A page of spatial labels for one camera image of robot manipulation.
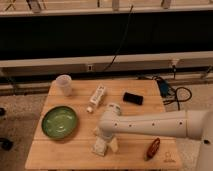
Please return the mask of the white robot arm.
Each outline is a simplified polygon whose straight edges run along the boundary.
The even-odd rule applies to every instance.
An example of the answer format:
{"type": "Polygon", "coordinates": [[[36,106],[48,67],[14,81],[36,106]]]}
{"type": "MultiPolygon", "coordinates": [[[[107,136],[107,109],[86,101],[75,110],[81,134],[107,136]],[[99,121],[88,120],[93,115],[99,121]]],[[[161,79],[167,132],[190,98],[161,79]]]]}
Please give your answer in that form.
{"type": "Polygon", "coordinates": [[[213,111],[180,110],[125,116],[119,105],[109,103],[98,128],[105,139],[115,133],[128,133],[200,140],[195,171],[213,171],[213,111]]]}

